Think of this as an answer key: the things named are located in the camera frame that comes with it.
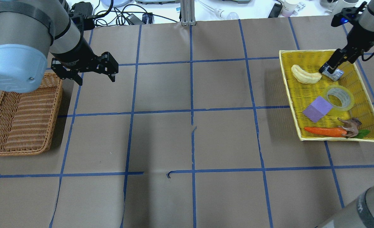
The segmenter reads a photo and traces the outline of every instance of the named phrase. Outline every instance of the brown wicker basket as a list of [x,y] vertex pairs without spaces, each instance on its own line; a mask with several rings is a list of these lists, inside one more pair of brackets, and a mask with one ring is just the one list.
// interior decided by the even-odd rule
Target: brown wicker basket
[[46,73],[30,93],[0,95],[0,156],[37,155],[51,147],[62,100],[62,82]]

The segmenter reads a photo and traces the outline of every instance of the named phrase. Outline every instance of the light blue joint cap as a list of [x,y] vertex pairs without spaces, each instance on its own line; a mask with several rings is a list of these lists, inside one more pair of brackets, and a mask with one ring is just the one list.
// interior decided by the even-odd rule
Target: light blue joint cap
[[41,85],[47,58],[39,50],[20,44],[0,45],[0,90],[31,92]]

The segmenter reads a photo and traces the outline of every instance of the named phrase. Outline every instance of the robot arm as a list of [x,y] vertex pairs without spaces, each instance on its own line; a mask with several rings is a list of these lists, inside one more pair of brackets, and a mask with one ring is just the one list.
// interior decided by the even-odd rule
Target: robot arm
[[359,8],[344,8],[333,17],[333,27],[346,22],[353,25],[347,35],[347,45],[343,49],[337,49],[319,70],[333,81],[343,75],[343,72],[337,69],[340,64],[345,61],[354,63],[359,56],[374,46],[374,0],[371,0],[367,7],[366,4],[364,2]]
[[97,56],[68,16],[66,0],[0,0],[0,90],[37,89],[54,55],[52,70],[82,85],[79,72],[94,71],[115,81],[118,63]]

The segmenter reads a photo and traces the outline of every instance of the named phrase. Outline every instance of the tape roll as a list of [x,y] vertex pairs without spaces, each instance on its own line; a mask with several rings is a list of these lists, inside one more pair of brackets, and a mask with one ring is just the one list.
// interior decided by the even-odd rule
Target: tape roll
[[[337,97],[342,106],[337,106],[330,101],[329,96]],[[339,117],[354,106],[354,96],[347,88],[341,85],[330,85],[322,92],[322,97],[332,104],[333,108],[327,113],[329,116]]]

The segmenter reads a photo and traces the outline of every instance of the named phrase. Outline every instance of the table surface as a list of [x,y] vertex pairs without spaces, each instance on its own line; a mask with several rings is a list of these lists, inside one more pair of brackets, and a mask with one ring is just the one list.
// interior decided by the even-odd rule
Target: table surface
[[374,143],[300,141],[284,91],[278,51],[342,48],[331,19],[86,31],[116,82],[65,80],[51,150],[0,157],[0,228],[317,226],[374,185]]
[[[67,0],[70,5],[73,5],[78,0]],[[95,8],[99,0],[89,0]],[[278,3],[276,0],[251,0],[247,4],[238,4],[236,2],[222,1],[222,0],[202,0],[205,4],[211,6],[212,8],[221,8],[229,12],[235,12],[239,15],[240,19],[257,19],[257,18],[267,18],[270,14],[274,3]],[[306,6],[303,10],[298,12],[298,15],[292,15],[292,17],[302,17],[302,16],[326,16],[329,15],[327,8],[324,8],[320,5],[319,0],[301,0],[305,3]],[[359,6],[363,1],[359,0],[356,6]],[[134,0],[130,0],[130,4],[135,4]],[[180,7],[180,3],[168,3],[168,4],[138,4],[144,7],[148,12],[152,12],[157,15],[165,16],[170,19],[179,21],[179,12],[177,8]],[[196,21],[216,21],[221,20],[213,12],[206,9],[201,3],[195,1],[195,17]],[[97,11],[107,10],[108,7],[100,4],[97,8]],[[137,6],[129,6],[126,8],[126,11],[141,11]],[[140,19],[142,19],[142,14],[136,14]],[[111,21],[115,17],[115,13],[111,13],[106,16],[107,21]],[[154,23],[171,23],[170,20],[154,17]]]

